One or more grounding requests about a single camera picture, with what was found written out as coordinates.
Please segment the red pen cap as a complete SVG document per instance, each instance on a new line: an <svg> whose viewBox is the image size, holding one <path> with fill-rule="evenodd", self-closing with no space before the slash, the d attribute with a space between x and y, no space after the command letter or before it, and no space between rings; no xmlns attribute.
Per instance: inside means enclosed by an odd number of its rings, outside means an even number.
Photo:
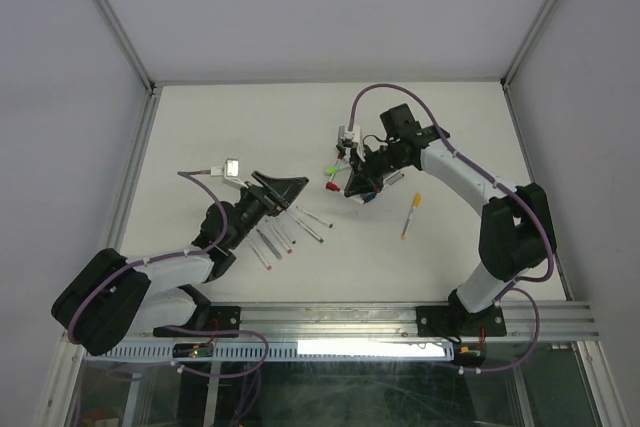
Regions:
<svg viewBox="0 0 640 427"><path fill-rule="evenodd" d="M325 185L325 188L327 190L332 191L332 192L340 192L341 191L341 188L338 185L336 185L335 183L333 183L333 182L327 182L326 185Z"/></svg>

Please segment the black cap whiteboard marker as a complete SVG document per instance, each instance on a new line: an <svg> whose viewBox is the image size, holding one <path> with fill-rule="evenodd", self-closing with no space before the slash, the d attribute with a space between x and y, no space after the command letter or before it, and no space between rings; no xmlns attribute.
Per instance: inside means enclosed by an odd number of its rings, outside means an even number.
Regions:
<svg viewBox="0 0 640 427"><path fill-rule="evenodd" d="M282 220L278 220L277 224L280 227L280 229L282 230L282 232L285 235L285 237L288 239L288 241L292 245L295 245L296 244L296 239L295 239L294 235L292 234L291 230L286 226L286 224Z"/></svg>

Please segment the translucent grey highlighter pen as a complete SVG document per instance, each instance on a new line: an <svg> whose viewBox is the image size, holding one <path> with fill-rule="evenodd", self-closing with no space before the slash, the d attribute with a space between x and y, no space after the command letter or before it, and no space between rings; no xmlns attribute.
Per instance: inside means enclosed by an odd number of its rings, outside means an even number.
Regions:
<svg viewBox="0 0 640 427"><path fill-rule="evenodd" d="M260 239L263 241L263 243L266 245L266 247L269 249L269 251L273 254L273 256L277 260L282 261L283 260L283 256L282 256L281 252L277 249L277 247L269 239L269 237L260 229L257 229L256 232L257 232L258 236L260 237Z"/></svg>

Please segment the magenta cap acrylic marker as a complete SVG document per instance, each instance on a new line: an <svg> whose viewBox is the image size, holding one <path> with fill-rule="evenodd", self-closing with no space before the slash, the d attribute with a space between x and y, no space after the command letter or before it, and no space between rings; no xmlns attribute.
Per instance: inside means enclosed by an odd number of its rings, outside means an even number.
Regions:
<svg viewBox="0 0 640 427"><path fill-rule="evenodd" d="M252 251L254 252L254 254L256 255L256 257L258 258L260 263L262 264L262 266L267 271L270 271L272 269L272 265L268 261L268 259L265 257L265 255L262 253L262 251L259 249L259 247L255 243L255 241L252 238L248 238L247 242L249 243L249 246L251 247Z"/></svg>

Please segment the green cap rainbow marker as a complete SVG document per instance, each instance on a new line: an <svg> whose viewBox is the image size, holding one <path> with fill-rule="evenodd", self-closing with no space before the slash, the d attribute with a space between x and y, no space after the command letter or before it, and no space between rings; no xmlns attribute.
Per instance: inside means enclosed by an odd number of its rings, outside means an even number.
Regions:
<svg viewBox="0 0 640 427"><path fill-rule="evenodd" d="M315 241L318 243L323 243L324 238L321 237L313 228L311 228L307 223L302 221L301 219L295 217L294 215L287 213L287 216L300 228L302 228L308 235L310 235Z"/></svg>

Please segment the pink cap acrylic marker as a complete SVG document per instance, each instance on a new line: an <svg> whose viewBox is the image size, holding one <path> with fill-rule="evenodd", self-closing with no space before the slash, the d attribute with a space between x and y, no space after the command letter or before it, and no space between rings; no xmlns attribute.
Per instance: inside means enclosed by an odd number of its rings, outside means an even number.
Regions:
<svg viewBox="0 0 640 427"><path fill-rule="evenodd" d="M283 249L286 251L286 253L287 254L292 254L293 253L292 245L289 243L289 241L284 236L284 234L275 226L275 224L273 222L268 222L267 226L269 227L269 229L273 233L273 235L277 238L278 242L283 247Z"/></svg>

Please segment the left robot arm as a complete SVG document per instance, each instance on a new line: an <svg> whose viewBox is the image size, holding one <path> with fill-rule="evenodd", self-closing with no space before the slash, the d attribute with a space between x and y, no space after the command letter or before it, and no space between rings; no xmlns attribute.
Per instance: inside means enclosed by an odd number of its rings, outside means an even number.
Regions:
<svg viewBox="0 0 640 427"><path fill-rule="evenodd" d="M104 248L91 258L51 307L69 341L88 353L105 354L125 336L143 331L204 332L214 313L199 286L226 274L237 260L235 250L258 224L284 213L309 183L304 176L277 178L259 171L244 182L225 167L180 175L196 185L203 176L220 177L239 198L234 203L215 198L185 248L138 260Z"/></svg>

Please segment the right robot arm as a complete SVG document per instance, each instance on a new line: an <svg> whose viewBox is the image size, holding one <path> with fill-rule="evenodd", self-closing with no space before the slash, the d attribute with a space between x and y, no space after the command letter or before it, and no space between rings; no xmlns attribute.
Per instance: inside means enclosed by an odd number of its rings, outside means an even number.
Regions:
<svg viewBox="0 0 640 427"><path fill-rule="evenodd" d="M557 249L549 204L536 183L506 184L456 150L441 127L423 127L408 105L380 116L386 132L381 147L366 146L355 123L340 127L337 148L348 156L345 197L380 192L387 176L413 167L449 187L480 218L480 263L450 295L448 325L469 334L483 321L482 311L542 262L552 264Z"/></svg>

